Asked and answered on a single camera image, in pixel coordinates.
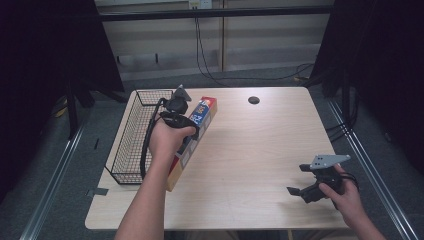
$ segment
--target box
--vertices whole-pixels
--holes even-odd
[[[174,189],[175,184],[177,184],[178,179],[183,173],[184,168],[187,166],[188,161],[202,139],[203,134],[212,122],[217,110],[218,106],[216,98],[202,97],[196,108],[191,113],[189,118],[199,127],[199,138],[197,141],[190,137],[186,138],[180,149],[177,153],[175,153],[174,161],[171,165],[171,169],[169,170],[168,181],[166,184],[166,190],[169,192],[171,192]]]

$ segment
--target wire basket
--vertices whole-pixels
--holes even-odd
[[[172,93],[173,91],[171,90],[136,91],[133,102],[128,102],[128,104],[132,104],[131,111],[125,123],[112,168],[109,170],[105,166],[118,184],[142,183],[140,158],[147,127],[159,99],[170,99]],[[149,169],[151,160],[152,155],[148,150],[146,172]]]

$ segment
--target white wall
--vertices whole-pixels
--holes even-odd
[[[188,1],[176,0],[97,0],[96,3],[100,13],[188,9]],[[213,0],[213,8],[331,4],[333,0]],[[229,50],[320,44],[328,17],[321,14],[200,19],[202,43],[205,51],[216,51],[217,59],[223,61],[219,64],[225,69]],[[116,56],[196,52],[194,19],[105,22],[104,27]]]

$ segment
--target black cable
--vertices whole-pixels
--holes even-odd
[[[200,25],[199,25],[199,19],[198,18],[195,18],[195,24],[196,24],[196,57],[197,57],[197,66],[199,68],[200,73],[204,77],[213,80],[215,83],[217,83],[219,85],[222,85],[222,86],[225,86],[225,87],[230,87],[228,85],[225,85],[225,84],[222,84],[222,83],[218,82],[219,80],[234,80],[234,79],[238,79],[238,80],[261,80],[261,81],[284,80],[284,79],[287,79],[287,78],[290,78],[290,77],[294,77],[296,75],[299,75],[299,73],[301,73],[301,72],[305,71],[306,69],[314,66],[313,63],[300,64],[299,66],[297,66],[295,73],[290,74],[290,75],[287,75],[287,76],[284,76],[284,77],[279,77],[279,78],[248,78],[248,77],[235,77],[235,78],[220,77],[220,78],[216,78],[216,77],[212,76],[212,74],[209,71],[208,65],[206,63],[205,54],[204,54],[204,51],[203,51],[202,38],[201,38],[201,35],[200,35]],[[205,65],[207,74],[204,73],[202,71],[201,67],[200,67],[200,63],[199,63],[199,43],[200,43],[200,48],[201,48],[201,52],[202,52],[202,58],[203,58],[203,62],[204,62],[204,65]],[[306,65],[306,67],[304,67],[302,70],[299,70],[299,68],[301,66],[305,66],[305,65]]]
[[[330,127],[330,128],[325,129],[327,132],[329,132],[331,130],[334,130],[334,129],[340,127],[337,132],[335,132],[335,133],[333,133],[332,135],[329,136],[330,139],[333,136],[335,136],[337,133],[339,133],[340,131],[343,131],[343,133],[341,133],[339,136],[337,136],[334,139],[331,139],[330,140],[331,142],[337,141],[338,139],[340,139],[341,137],[343,137],[344,135],[346,135],[347,133],[349,133],[349,132],[352,131],[353,126],[355,125],[355,123],[356,123],[356,121],[358,119],[359,99],[360,99],[359,98],[359,94],[358,94],[357,91],[355,91],[355,102],[354,102],[353,112],[351,113],[351,116],[350,116],[350,123],[351,123],[350,126],[346,126],[346,123],[345,122],[342,122],[342,123],[340,123],[340,124],[338,124],[336,126],[333,126],[333,127]]]

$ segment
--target hand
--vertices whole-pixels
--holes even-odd
[[[180,148],[183,139],[196,132],[194,127],[171,128],[159,119],[153,128],[149,149],[155,159],[169,159]]]
[[[343,173],[344,170],[340,165],[335,165],[335,169],[339,173]],[[339,195],[331,187],[325,183],[319,184],[319,189],[331,200],[333,200],[338,210],[341,212],[345,223],[350,227],[354,228],[359,222],[368,219],[367,214],[361,203],[358,188],[352,180],[343,180],[344,194]]]

